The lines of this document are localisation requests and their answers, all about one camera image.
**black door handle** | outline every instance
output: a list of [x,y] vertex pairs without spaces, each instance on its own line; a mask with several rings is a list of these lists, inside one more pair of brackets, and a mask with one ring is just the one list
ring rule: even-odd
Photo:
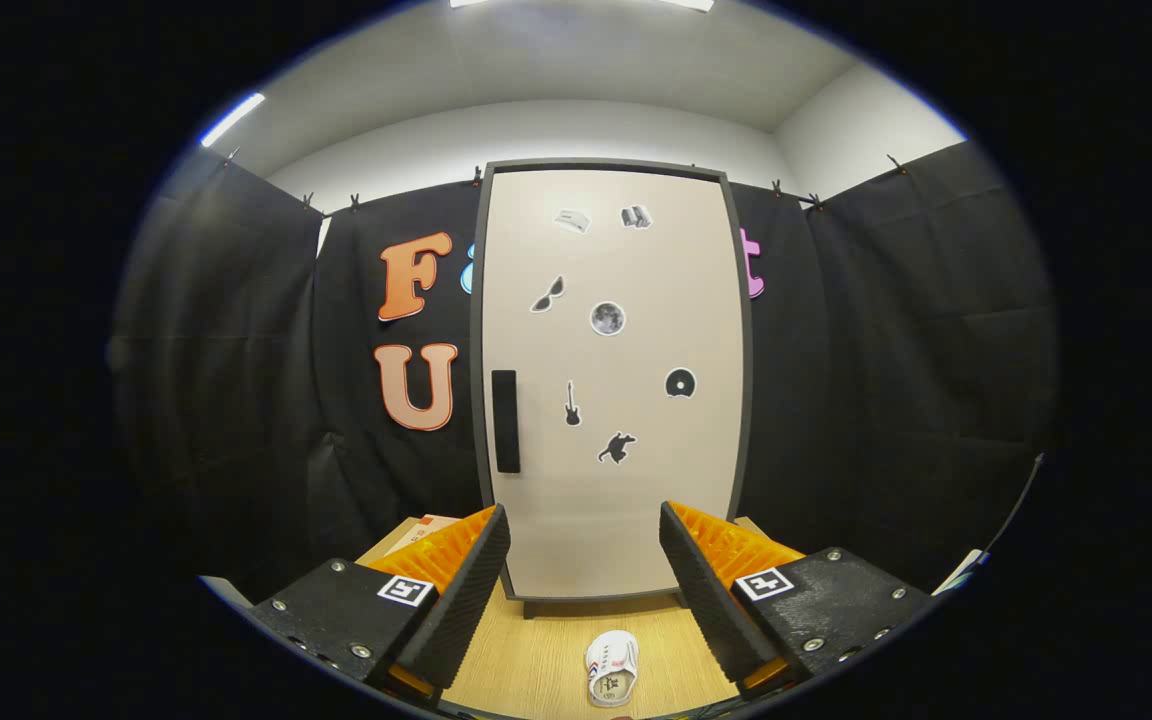
[[497,470],[521,473],[518,467],[518,385],[515,370],[492,370],[492,420]]

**wooden table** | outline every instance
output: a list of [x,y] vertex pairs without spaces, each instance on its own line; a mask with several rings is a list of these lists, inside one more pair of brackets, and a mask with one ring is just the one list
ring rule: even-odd
[[[385,555],[416,524],[404,520],[358,564]],[[764,535],[749,518],[736,524]],[[639,639],[639,680],[621,707],[590,705],[585,650],[599,634],[628,630]],[[612,720],[657,717],[736,696],[710,654],[691,611],[676,596],[616,602],[541,605],[524,620],[522,601],[507,601],[497,581],[488,606],[444,699],[500,715],[536,719]]]

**door frame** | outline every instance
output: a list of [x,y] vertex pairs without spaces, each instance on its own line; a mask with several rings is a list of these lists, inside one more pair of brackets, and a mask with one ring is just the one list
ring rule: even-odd
[[[723,520],[732,521],[736,514],[736,506],[740,502],[741,486],[745,479],[745,455],[749,447],[749,425],[751,392],[755,381],[755,334],[753,320],[750,316],[749,302],[749,279],[746,273],[740,270],[745,266],[745,245],[741,242],[740,219],[736,218],[736,202],[732,198],[732,184],[727,182],[727,173],[698,168],[695,165],[675,165],[670,162],[652,162],[646,160],[623,160],[611,158],[543,158],[535,160],[502,160],[488,162],[488,167],[483,173],[483,183],[479,196],[479,217],[473,232],[473,289],[470,293],[470,397],[473,401],[473,447],[479,465],[479,488],[483,492],[483,505],[490,507],[494,505],[492,492],[492,464],[488,461],[488,431],[486,430],[486,397],[484,396],[483,381],[483,274],[486,266],[486,232],[488,232],[490,202],[492,200],[492,179],[498,173],[518,173],[535,170],[616,170],[627,173],[649,173],[658,176],[673,176],[682,179],[698,179],[705,182],[717,182],[722,188],[723,202],[727,205],[728,223],[732,226],[732,250],[736,252],[736,275],[740,283],[740,313],[741,313],[741,351],[744,353],[741,364],[744,366],[744,378],[741,381],[741,411],[740,411],[740,440],[736,448],[736,477],[732,484],[732,501],[727,505],[727,516]],[[503,561],[500,569],[500,579],[503,583],[503,592],[507,600],[522,600],[526,602],[590,602],[626,600],[626,598],[667,594],[677,592],[676,588],[667,591],[649,591],[644,593],[628,593],[604,597],[524,597],[513,592],[513,583],[509,579],[509,559]]]

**moon sticker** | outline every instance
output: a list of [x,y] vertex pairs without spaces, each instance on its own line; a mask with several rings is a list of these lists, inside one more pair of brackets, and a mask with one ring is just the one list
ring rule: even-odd
[[600,336],[613,336],[626,328],[626,311],[616,302],[604,301],[590,311],[589,324]]

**orange letter f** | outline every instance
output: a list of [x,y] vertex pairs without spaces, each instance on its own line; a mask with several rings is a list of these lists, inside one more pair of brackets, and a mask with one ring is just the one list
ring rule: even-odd
[[438,265],[429,255],[423,255],[420,263],[414,260],[420,252],[447,255],[450,251],[452,236],[445,232],[387,247],[380,253],[380,259],[385,260],[385,304],[380,305],[380,319],[396,320],[419,313],[425,300],[416,297],[412,283],[420,281],[422,290],[434,287]]

